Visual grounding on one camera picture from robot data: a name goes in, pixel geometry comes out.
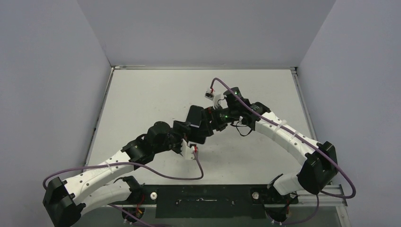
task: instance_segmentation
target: robotic arm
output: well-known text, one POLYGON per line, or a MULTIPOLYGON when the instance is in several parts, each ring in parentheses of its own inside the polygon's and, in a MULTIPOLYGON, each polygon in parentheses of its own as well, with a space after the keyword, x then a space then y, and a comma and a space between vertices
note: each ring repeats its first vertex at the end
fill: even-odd
POLYGON ((279 175, 273 179, 267 185, 269 193, 287 195, 298 190, 306 190, 311 194, 318 194, 337 174, 337 169, 298 136, 337 162, 334 146, 329 142, 321 144, 298 133, 262 103, 251 104, 248 99, 242 97, 237 87, 232 90, 236 96, 230 91, 223 94, 228 108, 219 105, 222 95, 209 89, 205 97, 213 101, 213 106, 205 109, 191 107, 186 122, 174 121, 172 128, 165 122, 156 122, 146 134, 129 142, 99 164, 104 167, 90 169, 63 181, 58 177, 52 179, 46 188, 43 204, 54 225, 69 227, 77 222, 81 215, 112 202, 125 200, 136 202, 141 195, 141 186, 135 178, 124 177, 122 181, 110 185, 108 183, 140 166, 143 167, 160 152, 173 150, 185 159, 194 159, 197 147, 188 144, 189 141, 203 144, 206 137, 212 136, 214 131, 222 131, 228 124, 232 125, 234 122, 239 122, 271 138, 302 165, 300 172, 279 175), (258 117, 249 111, 249 108, 276 124, 258 117), (284 130, 284 127, 295 133, 284 130))

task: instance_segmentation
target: cable tie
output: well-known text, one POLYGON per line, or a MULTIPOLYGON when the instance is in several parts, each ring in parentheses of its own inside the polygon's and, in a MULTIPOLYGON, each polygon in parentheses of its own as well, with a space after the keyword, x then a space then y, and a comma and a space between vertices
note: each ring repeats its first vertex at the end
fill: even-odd
POLYGON ((279 129, 280 129, 283 125, 285 125, 285 124, 287 124, 287 121, 286 121, 286 120, 282 120, 282 121, 280 122, 280 124, 278 124, 277 127, 274 129, 274 131, 273 131, 273 136, 272 136, 272 138, 271 138, 274 142, 276 141, 276 134, 277 134, 277 132, 278 132, 279 129))
POLYGON ((110 172, 114 173, 114 170, 113 170, 113 168, 111 168, 110 164, 107 161, 105 161, 105 162, 106 162, 107 168, 109 168, 110 172))
POLYGON ((294 134, 292 134, 291 138, 289 138, 288 142, 291 142, 291 140, 298 134, 299 132, 295 130, 294 134))
POLYGON ((295 130, 294 134, 292 134, 291 138, 289 138, 288 140, 288 144, 287 144, 287 151, 289 151, 289 146, 291 144, 291 140, 298 134, 299 132, 295 130))

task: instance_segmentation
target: white wall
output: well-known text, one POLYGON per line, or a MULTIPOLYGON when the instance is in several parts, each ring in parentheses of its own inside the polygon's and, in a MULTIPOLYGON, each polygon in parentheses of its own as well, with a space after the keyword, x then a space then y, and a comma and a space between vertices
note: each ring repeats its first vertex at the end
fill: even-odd
POLYGON ((1 1, 1 226, 52 226, 42 179, 83 164, 109 73, 75 0, 1 1))
POLYGON ((354 227, 400 226, 400 9, 399 0, 337 0, 298 69, 317 136, 336 146, 357 187, 354 227))
POLYGON ((112 65, 297 66, 335 0, 78 0, 112 65))

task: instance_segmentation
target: screw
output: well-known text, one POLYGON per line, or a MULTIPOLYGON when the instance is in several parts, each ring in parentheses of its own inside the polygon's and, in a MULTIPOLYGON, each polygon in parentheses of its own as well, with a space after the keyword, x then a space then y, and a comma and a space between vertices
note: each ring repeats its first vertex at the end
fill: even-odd
POLYGON ((152 200, 157 199, 157 193, 156 193, 156 192, 152 192, 152 193, 150 194, 150 198, 151 198, 152 200))
POLYGON ((252 193, 252 198, 254 198, 254 199, 259 199, 259 193, 258 192, 254 192, 254 193, 252 193))

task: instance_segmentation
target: white table surface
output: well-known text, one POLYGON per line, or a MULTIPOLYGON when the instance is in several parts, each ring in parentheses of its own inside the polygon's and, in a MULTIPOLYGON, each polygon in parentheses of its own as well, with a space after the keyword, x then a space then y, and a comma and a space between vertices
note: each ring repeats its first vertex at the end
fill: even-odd
MULTIPOLYGON (((310 136, 290 70, 116 70, 88 164, 103 162, 157 121, 172 126, 173 120, 186 119, 191 105, 211 106, 204 94, 214 77, 239 87, 251 103, 265 104, 297 131, 310 136)), ((218 82, 214 89, 225 91, 218 82)), ((241 137, 230 126, 200 145, 199 160, 205 176, 198 181, 169 180, 143 168, 127 175, 146 184, 264 184, 278 174, 301 168, 269 138, 257 132, 241 137)), ((148 166, 170 176, 200 175, 194 160, 184 160, 173 151, 157 154, 148 166)))

